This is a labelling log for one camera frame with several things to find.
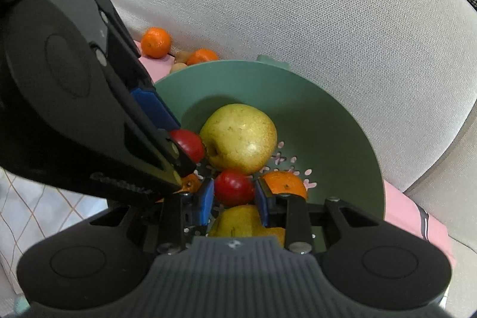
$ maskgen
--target colander hole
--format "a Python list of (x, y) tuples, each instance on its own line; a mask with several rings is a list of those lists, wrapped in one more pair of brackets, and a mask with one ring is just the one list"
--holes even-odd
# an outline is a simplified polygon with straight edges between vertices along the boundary
[(275, 164), (278, 166), (280, 163), (285, 162), (287, 157), (282, 157), (281, 152), (277, 152), (273, 158), (275, 158)]
[(194, 174), (195, 174), (195, 175), (197, 176), (197, 178), (200, 179), (201, 181), (204, 179), (204, 177), (199, 174), (199, 171), (194, 170)]
[(215, 167), (212, 167), (211, 165), (207, 165), (206, 169), (209, 169), (212, 175), (214, 175), (217, 172), (217, 169)]
[(307, 178), (303, 181), (303, 185), (305, 185), (306, 190), (308, 190), (308, 189), (312, 189), (316, 187), (316, 182), (310, 182), (309, 179)]
[(288, 169), (288, 173), (293, 173), (294, 175), (300, 175), (300, 172), (298, 170), (295, 170), (295, 166), (291, 166)]

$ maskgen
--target red apple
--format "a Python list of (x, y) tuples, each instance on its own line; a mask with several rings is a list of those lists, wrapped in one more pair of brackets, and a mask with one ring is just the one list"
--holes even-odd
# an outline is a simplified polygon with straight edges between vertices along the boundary
[(195, 163), (199, 163), (205, 157), (202, 139), (195, 132), (179, 129), (172, 130), (169, 134)]
[(235, 170), (224, 170), (214, 180), (215, 197), (225, 206), (245, 205), (255, 197), (251, 180)]

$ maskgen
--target pink cloth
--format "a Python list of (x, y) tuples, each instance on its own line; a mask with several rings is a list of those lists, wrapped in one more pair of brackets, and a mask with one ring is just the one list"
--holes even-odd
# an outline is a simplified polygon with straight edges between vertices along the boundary
[(415, 236), (434, 244), (449, 259), (452, 267), (456, 260), (452, 256), (452, 247), (447, 228), (418, 206), (405, 194), (385, 181), (386, 213), (385, 221)]
[[(135, 41), (139, 51), (141, 51), (141, 44)], [(160, 78), (167, 76), (171, 70), (171, 66), (174, 64), (174, 57), (171, 55), (166, 55), (164, 58), (158, 60), (151, 57), (142, 56), (139, 61), (144, 65), (147, 72), (150, 74), (152, 81), (155, 83)]]
[[(141, 50), (139, 42), (136, 42), (136, 44), (139, 47), (139, 50)], [(151, 75), (154, 83), (169, 74), (171, 66), (174, 64), (174, 57), (171, 57), (170, 55), (159, 60), (154, 60), (149, 57), (141, 57), (139, 60)], [(388, 223), (404, 229), (420, 238), (423, 238), (424, 232), (424, 235), (429, 242), (444, 252), (452, 267), (454, 267), (456, 261), (454, 256), (452, 256), (450, 238), (447, 234), (447, 228), (445, 225), (441, 224), (434, 217), (428, 215), (424, 211), (419, 211), (417, 205), (409, 197), (402, 194), (398, 189), (386, 181), (385, 195), (385, 220)]]

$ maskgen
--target sofa cushion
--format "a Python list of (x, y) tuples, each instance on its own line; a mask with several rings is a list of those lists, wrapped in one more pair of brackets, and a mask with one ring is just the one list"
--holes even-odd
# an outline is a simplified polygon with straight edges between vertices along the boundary
[(477, 310), (477, 254), (452, 240), (457, 266), (452, 274), (446, 310), (455, 318), (469, 318)]
[(477, 104), (449, 149), (406, 194), (477, 251)]
[(289, 61), (351, 111), (400, 190), (442, 155), (477, 97), (477, 14), (466, 0), (113, 2), (135, 38), (161, 26), (176, 49)]

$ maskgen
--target screw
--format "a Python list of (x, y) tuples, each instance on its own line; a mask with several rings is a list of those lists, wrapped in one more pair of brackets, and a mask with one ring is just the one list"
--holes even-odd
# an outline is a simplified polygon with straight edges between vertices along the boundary
[(106, 14), (104, 13), (104, 11), (100, 11), (99, 12), (99, 15), (101, 16), (101, 19), (103, 20), (103, 22), (105, 24), (108, 24), (108, 17), (106, 16)]
[(104, 56), (104, 53), (101, 51), (101, 49), (96, 48), (95, 49), (95, 54), (96, 58), (98, 59), (99, 63), (103, 66), (108, 65), (108, 62), (106, 61), (106, 57)]
[(180, 247), (174, 243), (162, 243), (157, 247), (157, 251), (164, 255), (175, 255), (180, 252)]
[(294, 254), (304, 255), (312, 251), (312, 246), (304, 241), (295, 241), (288, 246), (288, 250)]
[(172, 148), (172, 151), (175, 152), (175, 156), (178, 157), (179, 156), (179, 149), (177, 148), (176, 144), (174, 142), (170, 142), (171, 144), (171, 148)]
[(237, 248), (240, 248), (242, 246), (242, 243), (238, 240), (232, 240), (232, 241), (229, 241), (227, 243), (227, 245), (228, 245), (229, 248), (237, 249)]

